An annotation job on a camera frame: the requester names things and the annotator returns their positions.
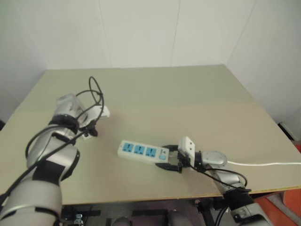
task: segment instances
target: power strip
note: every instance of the power strip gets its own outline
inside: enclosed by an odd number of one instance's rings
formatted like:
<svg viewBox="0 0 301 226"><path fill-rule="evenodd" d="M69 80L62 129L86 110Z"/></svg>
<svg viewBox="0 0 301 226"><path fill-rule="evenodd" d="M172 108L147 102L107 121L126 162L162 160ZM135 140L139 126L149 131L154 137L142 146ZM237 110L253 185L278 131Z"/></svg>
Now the power strip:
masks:
<svg viewBox="0 0 301 226"><path fill-rule="evenodd" d="M169 150L163 147L122 140L117 153L121 158L154 164L167 163Z"/></svg>

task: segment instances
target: beige tabletop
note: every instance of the beige tabletop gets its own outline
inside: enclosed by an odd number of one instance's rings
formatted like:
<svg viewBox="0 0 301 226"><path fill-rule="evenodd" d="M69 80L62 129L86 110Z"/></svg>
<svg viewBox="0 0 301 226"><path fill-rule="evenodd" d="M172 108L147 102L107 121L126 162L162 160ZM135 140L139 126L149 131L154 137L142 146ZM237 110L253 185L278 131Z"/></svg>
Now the beige tabletop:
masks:
<svg viewBox="0 0 301 226"><path fill-rule="evenodd" d="M0 133L0 193L25 170L24 149L44 128L55 100L88 88L95 76L111 116L99 136L79 139L81 157L61 183L64 204L217 196L214 182L190 169L182 174L121 159L122 139L177 144L189 136L197 150L218 150L230 161L301 161L301 155L265 110L224 65L174 68L46 71ZM82 97L92 103L89 94ZM254 193L301 186L300 165L235 166Z"/></svg>

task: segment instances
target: white power cord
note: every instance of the white power cord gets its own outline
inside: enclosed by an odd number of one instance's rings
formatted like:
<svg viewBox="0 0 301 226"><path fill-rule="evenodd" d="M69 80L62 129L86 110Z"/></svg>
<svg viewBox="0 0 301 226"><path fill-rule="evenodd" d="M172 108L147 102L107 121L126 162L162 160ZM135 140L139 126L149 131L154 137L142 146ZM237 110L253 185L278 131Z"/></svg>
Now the white power cord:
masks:
<svg viewBox="0 0 301 226"><path fill-rule="evenodd" d="M227 161L227 162L239 166L301 165L301 162L269 162L269 163L259 163L259 164L239 163L234 161Z"/></svg>

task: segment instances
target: white wall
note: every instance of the white wall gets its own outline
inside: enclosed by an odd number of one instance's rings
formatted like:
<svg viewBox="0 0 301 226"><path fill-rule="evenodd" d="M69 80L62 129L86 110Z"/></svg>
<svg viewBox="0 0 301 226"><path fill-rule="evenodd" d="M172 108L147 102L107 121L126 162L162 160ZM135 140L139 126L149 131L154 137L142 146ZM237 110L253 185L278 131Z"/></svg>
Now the white wall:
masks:
<svg viewBox="0 0 301 226"><path fill-rule="evenodd" d="M226 64L281 121L301 102L298 0L2 0L0 119L43 71Z"/></svg>

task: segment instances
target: blue outlet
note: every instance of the blue outlet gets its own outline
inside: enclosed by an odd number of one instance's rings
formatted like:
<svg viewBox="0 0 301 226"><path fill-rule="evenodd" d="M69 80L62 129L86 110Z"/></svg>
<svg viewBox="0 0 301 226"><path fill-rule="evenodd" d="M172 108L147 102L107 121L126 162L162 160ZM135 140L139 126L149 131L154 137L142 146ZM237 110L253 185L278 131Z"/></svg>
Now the blue outlet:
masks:
<svg viewBox="0 0 301 226"><path fill-rule="evenodd" d="M136 145L134 153L136 153L136 154L143 154L144 149L145 149L144 146Z"/></svg>
<svg viewBox="0 0 301 226"><path fill-rule="evenodd" d="M155 157L157 150L155 148L148 147L146 149L146 156Z"/></svg>
<svg viewBox="0 0 301 226"><path fill-rule="evenodd" d="M125 152L132 152L133 146L133 144L125 143L122 150Z"/></svg>

